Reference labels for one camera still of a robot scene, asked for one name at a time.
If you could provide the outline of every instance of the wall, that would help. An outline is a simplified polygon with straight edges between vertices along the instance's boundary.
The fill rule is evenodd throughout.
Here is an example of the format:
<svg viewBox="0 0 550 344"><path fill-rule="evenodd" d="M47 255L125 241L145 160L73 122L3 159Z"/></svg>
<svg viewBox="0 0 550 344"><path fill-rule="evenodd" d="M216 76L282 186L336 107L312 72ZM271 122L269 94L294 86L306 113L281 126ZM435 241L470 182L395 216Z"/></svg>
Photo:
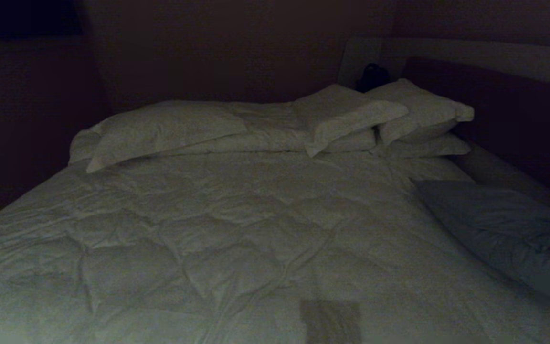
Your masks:
<svg viewBox="0 0 550 344"><path fill-rule="evenodd" d="M398 0L392 36L550 46L550 0Z"/></svg>
<svg viewBox="0 0 550 344"><path fill-rule="evenodd" d="M345 42L395 0L100 0L85 28L114 111L170 98L288 101L334 83Z"/></svg>
<svg viewBox="0 0 550 344"><path fill-rule="evenodd" d="M351 37L345 45L345 52L338 68L337 84L356 88L356 81L362 77L369 63L379 61L384 37Z"/></svg>
<svg viewBox="0 0 550 344"><path fill-rule="evenodd" d="M0 42L0 209L63 168L73 135L109 113L82 39Z"/></svg>

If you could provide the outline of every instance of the pillowcase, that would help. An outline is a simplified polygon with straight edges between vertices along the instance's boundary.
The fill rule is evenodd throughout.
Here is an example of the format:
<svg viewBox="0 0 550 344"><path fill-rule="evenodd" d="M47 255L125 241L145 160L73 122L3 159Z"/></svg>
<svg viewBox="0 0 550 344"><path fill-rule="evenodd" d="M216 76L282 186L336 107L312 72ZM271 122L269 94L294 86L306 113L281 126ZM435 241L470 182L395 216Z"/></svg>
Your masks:
<svg viewBox="0 0 550 344"><path fill-rule="evenodd" d="M161 102L148 107L166 107L174 102ZM242 118L247 130L243 133L228 135L204 141L174 150L157 153L157 157L186 154L205 154L223 152L304 152L307 131L293 113L290 103L252 104L221 103L234 115ZM80 131L70 147L69 164L92 159L101 135L100 124ZM368 151L375 147L375 132L365 129L345 135L331 142L324 152Z"/></svg>
<svg viewBox="0 0 550 344"><path fill-rule="evenodd" d="M419 196L472 253L550 296L550 207L513 190L414 181Z"/></svg>
<svg viewBox="0 0 550 344"><path fill-rule="evenodd" d="M372 100L339 85L294 101L292 109L307 124L310 137L305 150L310 157L340 137L408 113L404 105Z"/></svg>
<svg viewBox="0 0 550 344"><path fill-rule="evenodd" d="M79 131L69 147L68 165L72 165L77 161L92 159L99 141L101 141L101 135L96 133L93 128Z"/></svg>
<svg viewBox="0 0 550 344"><path fill-rule="evenodd" d="M212 102L175 101L112 116L98 125L101 140L86 172L120 161L247 131L241 118Z"/></svg>
<svg viewBox="0 0 550 344"><path fill-rule="evenodd" d="M470 145L456 135L446 133L435 139L421 143L407 143L396 140L389 146L383 139L377 139L377 146L370 153L387 159L409 159L423 157L439 157L442 155L464 155L471 151Z"/></svg>
<svg viewBox="0 0 550 344"><path fill-rule="evenodd" d="M458 122L474 119L472 107L432 94L406 79L378 87L365 95L377 100L399 102L409 109L408 115L379 125L379 135L386 145L395 140L420 143L434 139Z"/></svg>
<svg viewBox="0 0 550 344"><path fill-rule="evenodd" d="M324 153L343 153L369 151L375 148L375 131L373 129L364 129L340 137L328 144L322 152Z"/></svg>

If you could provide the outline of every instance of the stacked pillows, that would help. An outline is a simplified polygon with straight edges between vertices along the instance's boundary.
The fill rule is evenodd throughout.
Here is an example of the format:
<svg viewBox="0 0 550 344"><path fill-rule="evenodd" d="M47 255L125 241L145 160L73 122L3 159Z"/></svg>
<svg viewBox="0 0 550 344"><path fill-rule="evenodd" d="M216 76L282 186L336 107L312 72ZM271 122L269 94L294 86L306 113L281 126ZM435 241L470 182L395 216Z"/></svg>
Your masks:
<svg viewBox="0 0 550 344"><path fill-rule="evenodd" d="M400 79L365 94L375 100L388 100L405 105L409 113L380 124L379 137L373 154L394 159L461 155L470 147L447 132L459 122L474 119L474 109L468 105L437 96Z"/></svg>
<svg viewBox="0 0 550 344"><path fill-rule="evenodd" d="M96 172L154 154L306 151L314 157L371 148L393 159L465 154L468 145L446 133L472 116L471 107L404 79L367 94L331 85L290 103L174 100L82 130L72 142L70 163L90 159L87 172Z"/></svg>

